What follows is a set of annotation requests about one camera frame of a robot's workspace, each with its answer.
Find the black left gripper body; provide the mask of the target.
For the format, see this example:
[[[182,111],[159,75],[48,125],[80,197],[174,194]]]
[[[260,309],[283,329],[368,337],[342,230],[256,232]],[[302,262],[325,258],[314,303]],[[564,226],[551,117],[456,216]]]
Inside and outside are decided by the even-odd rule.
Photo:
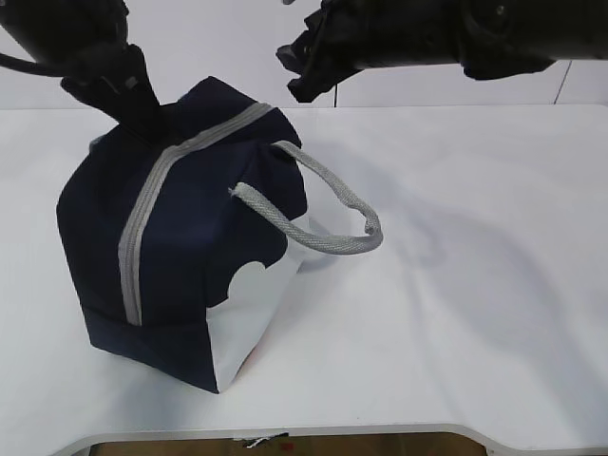
[[[143,52],[128,42],[124,1],[3,1],[1,28],[31,57],[3,53],[1,67],[59,78],[78,101],[102,109],[103,80],[147,80]]]

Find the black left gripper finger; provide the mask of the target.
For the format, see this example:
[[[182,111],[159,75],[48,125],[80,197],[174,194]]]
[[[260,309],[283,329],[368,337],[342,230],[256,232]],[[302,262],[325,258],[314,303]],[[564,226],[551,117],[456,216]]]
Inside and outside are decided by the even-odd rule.
[[[170,122],[148,80],[103,80],[102,88],[108,89],[102,111],[130,133],[149,144],[174,140]]]

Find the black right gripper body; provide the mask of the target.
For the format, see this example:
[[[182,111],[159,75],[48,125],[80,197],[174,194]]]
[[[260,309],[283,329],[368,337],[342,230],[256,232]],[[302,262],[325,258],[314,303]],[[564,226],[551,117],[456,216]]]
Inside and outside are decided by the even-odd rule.
[[[306,20],[303,86],[322,90],[373,68],[460,62],[460,1],[323,1]]]

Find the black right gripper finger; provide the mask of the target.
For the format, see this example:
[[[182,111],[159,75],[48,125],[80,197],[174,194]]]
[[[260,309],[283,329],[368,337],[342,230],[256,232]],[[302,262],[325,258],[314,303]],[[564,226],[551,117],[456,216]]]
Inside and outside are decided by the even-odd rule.
[[[314,39],[304,37],[279,47],[275,56],[283,67],[294,74],[312,74],[315,70]]]
[[[298,102],[313,102],[319,96],[331,91],[340,81],[339,72],[313,71],[297,74],[287,87]]]

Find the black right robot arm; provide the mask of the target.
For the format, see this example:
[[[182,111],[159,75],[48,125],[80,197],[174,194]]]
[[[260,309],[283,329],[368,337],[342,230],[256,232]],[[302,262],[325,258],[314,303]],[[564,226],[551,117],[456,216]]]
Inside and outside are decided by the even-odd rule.
[[[377,68],[459,65],[475,81],[607,57],[604,1],[323,1],[275,56],[310,103]]]

